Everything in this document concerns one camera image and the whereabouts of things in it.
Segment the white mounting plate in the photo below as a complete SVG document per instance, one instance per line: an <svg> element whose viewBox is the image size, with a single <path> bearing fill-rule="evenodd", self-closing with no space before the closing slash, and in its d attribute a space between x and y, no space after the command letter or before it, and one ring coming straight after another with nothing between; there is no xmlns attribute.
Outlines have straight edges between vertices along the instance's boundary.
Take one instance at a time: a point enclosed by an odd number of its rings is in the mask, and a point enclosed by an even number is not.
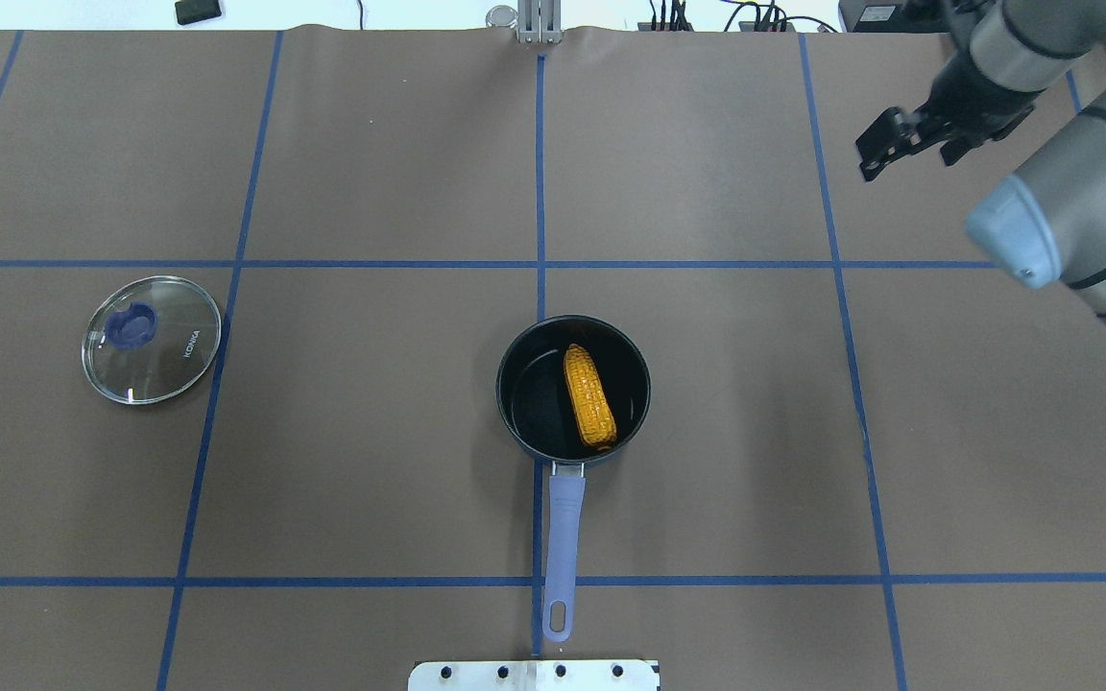
<svg viewBox="0 0 1106 691"><path fill-rule="evenodd" d="M503 668L505 678L499 672ZM562 668L561 677L557 674L557 668ZM408 691L510 690L659 691L659 662L657 660L494 660L479 661L479 663L420 663L411 670L411 674L408 674Z"/></svg>

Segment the white background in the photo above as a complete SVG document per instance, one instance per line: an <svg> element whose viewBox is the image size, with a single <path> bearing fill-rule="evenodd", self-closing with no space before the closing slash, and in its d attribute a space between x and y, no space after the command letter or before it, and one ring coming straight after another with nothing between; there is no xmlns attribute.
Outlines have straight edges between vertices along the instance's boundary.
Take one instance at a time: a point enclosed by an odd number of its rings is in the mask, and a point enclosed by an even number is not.
<svg viewBox="0 0 1106 691"><path fill-rule="evenodd" d="M369 30L455 30L484 25L494 4L513 0L363 0ZM789 14L811 14L839 27L837 0L785 0ZM281 30L321 23L356 28L355 0L220 0L223 17L178 27L171 0L0 0L0 28L33 30ZM720 31L733 4L718 0L688 0L686 13L696 31ZM562 28L597 25L636 31L649 21L646 0L563 0ZM753 9L738 19L750 21ZM815 30L813 22L795 22L800 31Z"/></svg>

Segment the saucepan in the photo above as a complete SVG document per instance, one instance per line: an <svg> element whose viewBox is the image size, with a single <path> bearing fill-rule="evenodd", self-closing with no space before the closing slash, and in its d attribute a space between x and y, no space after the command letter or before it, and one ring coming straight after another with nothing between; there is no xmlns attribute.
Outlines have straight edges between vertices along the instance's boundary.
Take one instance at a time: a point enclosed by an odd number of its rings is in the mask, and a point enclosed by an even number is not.
<svg viewBox="0 0 1106 691"><path fill-rule="evenodd" d="M565 355L586 350L601 378L615 420L615 441L588 446L580 436ZM553 642L571 638L578 573L578 516L586 469L618 454L641 427L651 396L651 377L626 334L583 315L544 320L514 338L498 367L498 410L505 428L529 454L552 467L550 538L545 559L542 621Z"/></svg>

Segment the yellow corn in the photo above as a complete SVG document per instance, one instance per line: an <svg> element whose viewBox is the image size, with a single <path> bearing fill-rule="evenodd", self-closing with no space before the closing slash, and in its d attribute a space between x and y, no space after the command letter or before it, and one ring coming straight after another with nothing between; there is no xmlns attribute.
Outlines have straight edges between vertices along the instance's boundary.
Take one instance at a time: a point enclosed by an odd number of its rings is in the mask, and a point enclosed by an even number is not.
<svg viewBox="0 0 1106 691"><path fill-rule="evenodd" d="M608 409L605 386L592 355L578 343L571 343L565 350L565 385L571 389L574 419L578 421L578 437L584 446L605 450L617 442L617 421Z"/></svg>

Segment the blue pan handle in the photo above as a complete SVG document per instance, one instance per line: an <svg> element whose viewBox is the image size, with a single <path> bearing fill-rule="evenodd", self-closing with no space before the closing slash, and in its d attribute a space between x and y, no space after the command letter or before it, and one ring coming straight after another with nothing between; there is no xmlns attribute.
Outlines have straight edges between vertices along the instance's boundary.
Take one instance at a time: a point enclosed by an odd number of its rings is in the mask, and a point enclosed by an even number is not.
<svg viewBox="0 0 1106 691"><path fill-rule="evenodd" d="M544 637L554 643L574 629L574 582L578 573L578 516L586 478L550 477L550 553L544 572Z"/></svg>

